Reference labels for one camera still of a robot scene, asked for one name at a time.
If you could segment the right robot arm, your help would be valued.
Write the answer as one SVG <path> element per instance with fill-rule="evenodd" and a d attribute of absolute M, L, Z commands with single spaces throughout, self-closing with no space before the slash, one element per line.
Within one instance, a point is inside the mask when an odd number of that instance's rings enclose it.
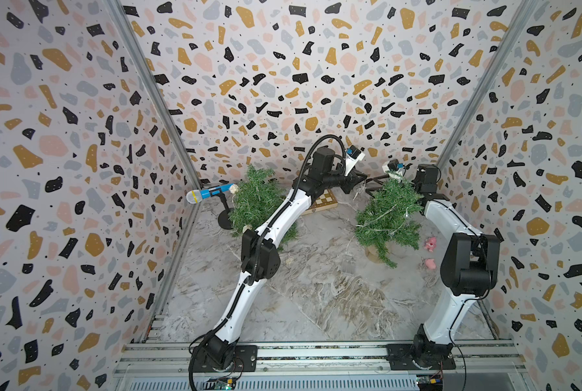
<path fill-rule="evenodd" d="M 449 199 L 437 192 L 440 178 L 436 165 L 420 164 L 412 186 L 421 195 L 422 215 L 449 241 L 440 265 L 443 289 L 413 342 L 386 346 L 393 371 L 454 369 L 450 355 L 455 333 L 474 302 L 485 298 L 498 280 L 499 238 L 483 233 L 456 212 Z"/>

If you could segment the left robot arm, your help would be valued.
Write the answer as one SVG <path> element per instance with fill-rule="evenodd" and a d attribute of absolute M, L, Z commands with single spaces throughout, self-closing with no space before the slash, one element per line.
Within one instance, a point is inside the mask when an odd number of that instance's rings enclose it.
<path fill-rule="evenodd" d="M 367 175 L 355 166 L 365 157 L 356 146 L 336 154 L 328 147 L 313 147 L 310 164 L 277 210 L 258 229 L 248 229 L 241 239 L 241 272 L 232 298 L 221 319 L 193 348 L 190 371 L 224 371 L 235 361 L 235 349 L 243 324 L 259 291 L 279 270 L 279 245 L 292 225 L 323 193 L 339 187 L 349 194 Z"/>

